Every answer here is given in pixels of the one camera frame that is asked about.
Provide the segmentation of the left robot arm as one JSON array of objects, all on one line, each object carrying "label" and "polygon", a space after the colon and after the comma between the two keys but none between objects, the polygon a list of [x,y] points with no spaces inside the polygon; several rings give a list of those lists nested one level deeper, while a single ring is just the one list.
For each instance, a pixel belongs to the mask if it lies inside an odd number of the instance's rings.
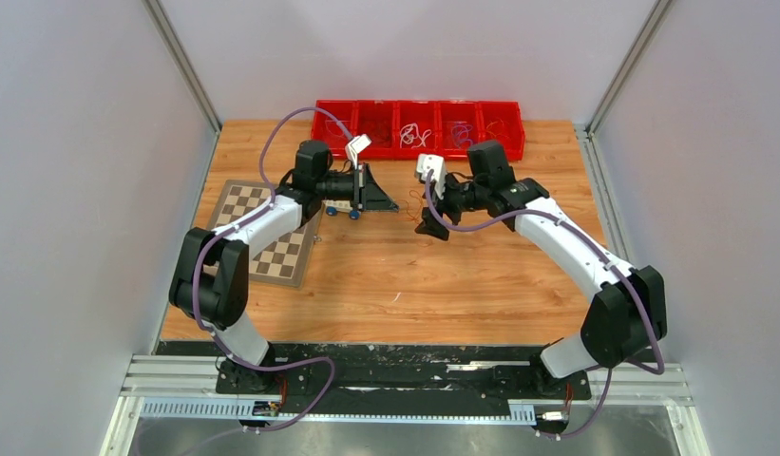
[{"label": "left robot arm", "polygon": [[351,166],[337,171],[325,142],[302,142],[294,167],[277,186],[268,187],[263,204],[213,230],[194,227],[183,238],[168,301],[242,367],[240,380],[254,393],[271,390],[280,368],[273,345],[245,312],[250,263],[270,244],[313,219],[327,201],[346,201],[355,214],[397,211],[370,166],[358,160],[370,144],[365,134],[352,137],[345,146]]}]

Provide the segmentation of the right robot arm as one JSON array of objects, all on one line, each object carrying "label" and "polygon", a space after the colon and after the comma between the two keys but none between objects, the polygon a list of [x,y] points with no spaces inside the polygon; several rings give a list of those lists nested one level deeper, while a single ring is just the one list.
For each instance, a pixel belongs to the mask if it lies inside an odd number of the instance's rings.
[{"label": "right robot arm", "polygon": [[486,226],[504,224],[545,252],[579,287],[589,307],[577,333],[546,345],[534,355],[529,383],[541,396],[563,389],[567,377],[592,368],[637,365],[649,349],[656,364],[640,368],[665,370],[658,342],[667,332],[665,284],[652,266],[637,268],[592,239],[569,218],[536,180],[517,179],[504,148],[495,140],[466,152],[471,174],[458,179],[444,158],[422,154],[415,176],[424,185],[427,205],[415,231],[440,240],[453,232],[476,232],[463,226],[466,212],[485,211]]}]

